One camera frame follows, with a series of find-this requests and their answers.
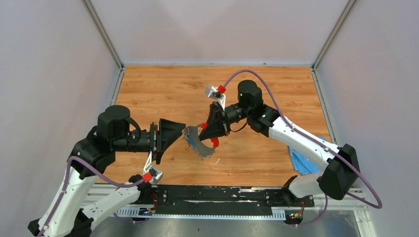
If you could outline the red handled metal key holder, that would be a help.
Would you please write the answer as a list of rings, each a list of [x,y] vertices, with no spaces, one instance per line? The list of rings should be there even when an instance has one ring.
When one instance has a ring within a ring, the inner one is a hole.
[[[193,151],[201,158],[210,158],[214,152],[215,147],[209,147],[205,145],[200,139],[199,139],[199,130],[201,129],[201,125],[195,125],[195,126],[187,126],[183,130],[183,139],[189,144],[189,138],[194,142],[194,145],[196,146],[196,150]]]

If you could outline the blue tag key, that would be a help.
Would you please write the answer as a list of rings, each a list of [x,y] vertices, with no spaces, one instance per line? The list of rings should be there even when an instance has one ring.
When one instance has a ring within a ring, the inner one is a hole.
[[[189,138],[189,144],[192,147],[192,149],[195,151],[196,150],[196,146],[194,145],[194,142]]]

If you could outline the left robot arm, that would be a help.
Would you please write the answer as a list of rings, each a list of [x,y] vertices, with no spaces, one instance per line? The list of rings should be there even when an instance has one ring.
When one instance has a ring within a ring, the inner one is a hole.
[[[87,237],[125,205],[147,203],[151,199],[151,186],[163,176],[157,165],[185,127],[183,123],[162,118],[143,130],[130,116],[129,108],[109,106],[98,116],[96,126],[74,145],[52,204],[43,217],[28,224],[28,230],[36,237]],[[104,172],[115,162],[117,152],[146,153],[142,173],[131,176],[126,183],[106,177]],[[98,179],[115,186],[115,191],[83,207]]]

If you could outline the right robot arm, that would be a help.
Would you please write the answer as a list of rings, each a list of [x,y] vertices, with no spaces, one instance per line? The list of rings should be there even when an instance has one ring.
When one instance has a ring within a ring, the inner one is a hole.
[[[266,137],[281,141],[310,161],[319,171],[290,178],[284,185],[283,202],[295,206],[305,196],[324,193],[342,200],[358,178],[360,171],[356,150],[345,144],[339,146],[301,129],[263,102],[262,90],[253,80],[238,84],[238,102],[225,105],[225,87],[208,86],[207,97],[215,101],[210,105],[209,117],[199,134],[201,141],[227,136],[231,124],[243,119],[250,128]]]

